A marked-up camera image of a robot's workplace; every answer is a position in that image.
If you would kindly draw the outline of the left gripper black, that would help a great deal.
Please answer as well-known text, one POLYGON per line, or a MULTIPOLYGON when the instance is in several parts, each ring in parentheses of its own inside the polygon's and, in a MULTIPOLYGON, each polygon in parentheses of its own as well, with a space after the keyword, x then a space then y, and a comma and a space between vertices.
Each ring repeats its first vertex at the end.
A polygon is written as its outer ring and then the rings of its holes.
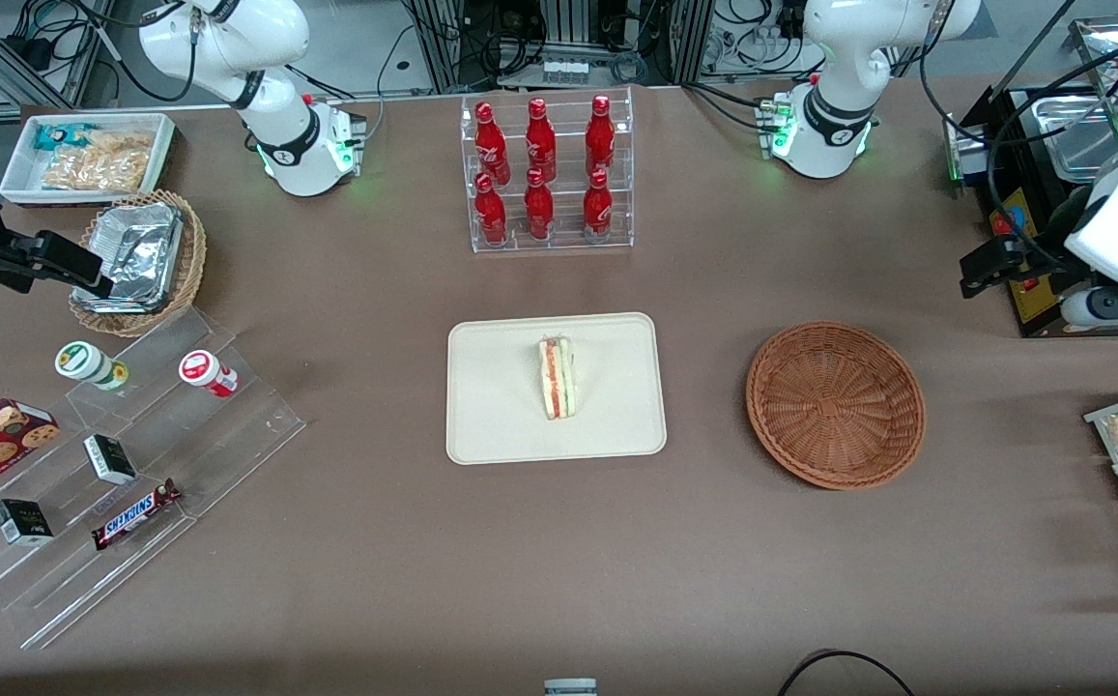
MULTIPOLYGON (((1095 280, 1096 273, 1065 250, 1067 238, 1076 232, 1081 216, 1087 211, 1092 187, 1076 187, 1065 201, 1057 207, 1041 208, 1031 217, 1036 230, 1035 241, 1053 261, 1041 260, 1053 271, 1046 275, 1053 294, 1065 294, 1080 283, 1095 280)), ((1023 280, 1030 273, 1027 246, 1018 237, 992 237, 960 258, 960 293, 964 299, 974 299, 980 292, 1003 282, 1023 280)))

